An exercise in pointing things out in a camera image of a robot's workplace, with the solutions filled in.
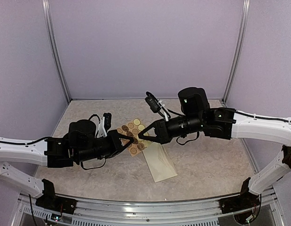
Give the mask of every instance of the black cable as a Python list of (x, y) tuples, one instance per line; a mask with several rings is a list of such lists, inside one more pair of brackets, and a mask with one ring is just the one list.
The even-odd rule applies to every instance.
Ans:
[[(30, 194), (29, 194), (29, 202), (31, 203), (31, 195)], [(36, 222), (36, 219), (34, 218), (33, 209), (32, 209), (32, 203), (31, 203), (31, 215), (32, 215), (32, 219), (33, 219), (34, 225), (38, 226), (37, 222)]]
[(92, 114), (88, 120), (91, 120), (93, 117), (97, 117), (98, 118), (98, 122), (100, 123), (100, 118), (99, 118), (99, 116), (97, 114)]
[(160, 111), (158, 111), (158, 114), (164, 118), (164, 115)]
[(45, 139), (48, 139), (48, 138), (51, 138), (51, 137), (43, 137), (43, 138), (40, 138), (38, 140), (35, 140), (35, 141), (32, 141), (32, 142), (29, 142), (29, 143), (14, 143), (14, 142), (8, 142), (8, 141), (3, 141), (3, 140), (0, 140), (0, 143), (2, 144), (7, 144), (7, 145), (33, 145), (41, 140), (45, 140)]
[(106, 164), (106, 162), (107, 162), (107, 159), (104, 159), (104, 163), (103, 163), (102, 166), (99, 166), (99, 167), (93, 167), (93, 168), (88, 168), (88, 169), (86, 169), (86, 168), (84, 167), (84, 163), (83, 163), (83, 162), (80, 163), (80, 166), (81, 166), (84, 170), (94, 170), (94, 169), (99, 169), (99, 168), (103, 167), (103, 166)]
[(258, 215), (259, 215), (259, 213), (260, 213), (261, 204), (262, 204), (261, 201), (262, 201), (262, 196), (261, 196), (261, 194), (260, 194), (260, 205), (259, 205), (258, 213), (257, 213), (257, 215), (255, 216), (254, 220), (257, 219), (257, 217), (258, 217)]
[(211, 108), (211, 110), (217, 110), (217, 109), (225, 109), (227, 111), (230, 111), (230, 112), (234, 112), (236, 114), (241, 114), (243, 116), (247, 116), (247, 117), (250, 117), (250, 118), (256, 118), (256, 119), (264, 119), (264, 120), (271, 120), (271, 121), (283, 121), (283, 122), (291, 122), (291, 121), (288, 121), (286, 119), (280, 119), (280, 118), (268, 118), (268, 117), (261, 117), (261, 116), (255, 116), (254, 115), (251, 115), (251, 114), (247, 114), (247, 113), (243, 113), (243, 112), (239, 112), (237, 110), (234, 110), (234, 109), (229, 109), (229, 108), (225, 108), (225, 107), (220, 107), (220, 108)]
[(175, 115), (178, 115), (178, 116), (184, 116), (183, 114), (180, 114), (180, 113), (177, 113), (177, 112), (174, 112), (172, 110), (170, 110), (169, 108), (167, 109), (170, 113), (172, 114), (175, 114)]
[(181, 138), (181, 137), (178, 137), (175, 141), (176, 141), (179, 145), (184, 146), (185, 144), (187, 144), (187, 143), (190, 142), (190, 141), (195, 141), (195, 140), (197, 140), (197, 139), (199, 138), (199, 136), (200, 136), (200, 133), (197, 132), (197, 137), (196, 137), (195, 139), (188, 140), (188, 141), (186, 141), (185, 143), (179, 143), (178, 140), (179, 140), (179, 138)]

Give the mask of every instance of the beige paper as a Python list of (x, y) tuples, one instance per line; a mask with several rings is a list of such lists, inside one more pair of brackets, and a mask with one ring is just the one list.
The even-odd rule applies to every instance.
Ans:
[(169, 158), (161, 144), (152, 143), (148, 148), (143, 150), (143, 154), (155, 182), (178, 175), (173, 161)]

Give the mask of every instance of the black bracket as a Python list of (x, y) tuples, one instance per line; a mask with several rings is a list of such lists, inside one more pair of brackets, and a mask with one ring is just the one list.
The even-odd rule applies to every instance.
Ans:
[(44, 183), (43, 195), (36, 200), (36, 205), (48, 210), (73, 214), (77, 201), (57, 196), (52, 182), (46, 179), (43, 179), (42, 182)]
[(236, 212), (260, 205), (259, 196), (249, 192), (249, 181), (247, 178), (242, 185), (240, 195), (220, 199), (220, 208), (223, 214)]
[(291, 147), (287, 147), (287, 146), (283, 145), (282, 151), (284, 154), (284, 158), (282, 160), (282, 163), (287, 164), (291, 168)]

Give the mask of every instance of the metal base rail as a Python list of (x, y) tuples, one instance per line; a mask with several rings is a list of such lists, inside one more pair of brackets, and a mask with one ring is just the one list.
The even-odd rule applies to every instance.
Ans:
[[(120, 202), (71, 197), (78, 201), (74, 215), (63, 214), (62, 225), (75, 226), (218, 226), (218, 217), (222, 214), (219, 199), (233, 195), (191, 201), (175, 202)], [(277, 202), (272, 187), (262, 194), (262, 206)], [(59, 214), (33, 205), (34, 215), (37, 218), (50, 219), (52, 214)], [(29, 197), (21, 194), (17, 203), (17, 217), (22, 214), (31, 214)]]

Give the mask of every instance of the cable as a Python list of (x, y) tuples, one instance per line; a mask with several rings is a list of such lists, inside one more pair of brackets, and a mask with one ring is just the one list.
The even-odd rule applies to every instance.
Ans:
[(172, 111), (172, 110), (170, 110), (170, 109), (167, 109), (170, 113), (172, 113), (172, 114), (175, 114), (175, 115), (178, 115), (178, 116), (184, 116), (184, 114), (180, 114), (180, 113), (177, 113), (177, 112), (174, 112), (174, 111)]
[(100, 123), (100, 118), (99, 118), (99, 116), (97, 114), (92, 114), (88, 120), (90, 121), (93, 117), (97, 117), (98, 118), (98, 123)]
[[(227, 111), (230, 111), (230, 112), (234, 112), (236, 114), (241, 114), (243, 116), (247, 116), (247, 117), (250, 117), (250, 118), (254, 118), (254, 115), (251, 115), (251, 114), (247, 114), (247, 113), (243, 113), (243, 112), (239, 112), (235, 109), (230, 109), (230, 108), (225, 108), (225, 107), (220, 107), (220, 108), (211, 108), (211, 110), (217, 110), (217, 109), (225, 109)], [(256, 119), (264, 119), (264, 120), (271, 120), (271, 121), (283, 121), (283, 122), (291, 122), (291, 121), (288, 121), (286, 119), (280, 119), (280, 118), (268, 118), (268, 117), (261, 117), (261, 116), (255, 116)]]
[(262, 196), (260, 194), (260, 205), (259, 205), (258, 213), (250, 223), (252, 223), (254, 220), (256, 220), (258, 218), (258, 215), (260, 214), (260, 210), (261, 210), (261, 204), (262, 204), (261, 201), (262, 201)]
[(38, 140), (29, 142), (29, 143), (14, 143), (14, 142), (8, 142), (8, 141), (3, 141), (3, 140), (0, 140), (0, 143), (7, 144), (7, 145), (33, 145), (33, 144), (35, 144), (37, 142), (40, 142), (41, 140), (45, 140), (45, 139), (48, 139), (48, 138), (51, 138), (51, 137), (43, 137), (43, 138), (40, 138)]
[[(89, 118), (88, 120), (91, 120), (91, 119), (92, 119), (93, 117), (95, 117), (95, 116), (98, 118), (98, 121), (99, 121), (99, 123), (100, 123), (100, 118), (99, 118), (99, 116), (98, 116), (97, 114), (93, 114), (93, 115), (91, 115), (90, 118)], [(7, 144), (7, 145), (33, 145), (33, 144), (35, 144), (35, 143), (37, 143), (37, 142), (40, 142), (40, 141), (42, 141), (42, 140), (49, 139), (49, 138), (51, 138), (51, 137), (43, 137), (43, 138), (40, 138), (40, 139), (38, 139), (38, 140), (31, 141), (31, 142), (29, 142), (29, 143), (15, 143), (15, 142), (8, 142), (8, 141), (0, 140), (0, 143), (1, 143), (1, 144)]]
[(93, 167), (93, 168), (88, 168), (88, 169), (86, 169), (86, 168), (84, 167), (84, 163), (83, 163), (83, 162), (80, 163), (80, 166), (81, 166), (84, 170), (94, 170), (94, 169), (99, 169), (99, 168), (103, 167), (103, 166), (106, 164), (106, 162), (107, 162), (107, 159), (104, 159), (104, 163), (103, 163), (102, 166), (99, 166), (99, 167)]
[[(31, 195), (30, 194), (29, 194), (29, 202), (31, 203)], [(32, 215), (32, 219), (33, 219), (34, 225), (38, 226), (37, 222), (36, 222), (36, 219), (34, 218), (33, 209), (32, 209), (32, 203), (31, 203), (31, 215)]]
[(184, 146), (185, 144), (187, 144), (187, 143), (190, 142), (190, 141), (195, 141), (195, 140), (197, 140), (197, 139), (199, 138), (199, 136), (200, 136), (200, 133), (197, 132), (197, 137), (196, 137), (195, 139), (188, 140), (188, 141), (186, 141), (185, 143), (180, 143), (178, 140), (179, 140), (179, 138), (181, 138), (181, 137), (178, 137), (175, 141), (176, 141), (179, 145)]
[(164, 115), (160, 111), (158, 111), (158, 114), (164, 118)]
[(233, 216), (233, 218), (234, 218), (234, 220), (235, 220), (235, 222), (238, 224), (238, 225), (250, 225), (253, 221), (255, 221), (257, 218), (258, 218), (258, 215), (259, 215), (259, 213), (260, 213), (260, 210), (261, 210), (261, 201), (262, 201), (262, 195), (260, 194), (260, 204), (259, 204), (259, 209), (258, 209), (258, 212), (256, 212), (257, 211), (257, 206), (254, 204), (254, 212), (252, 213), (252, 215), (251, 216), (253, 216), (253, 220), (252, 221), (246, 221), (246, 222), (244, 222), (244, 223), (240, 223), (240, 218), (239, 218), (239, 214), (236, 214), (236, 215), (234, 215)]

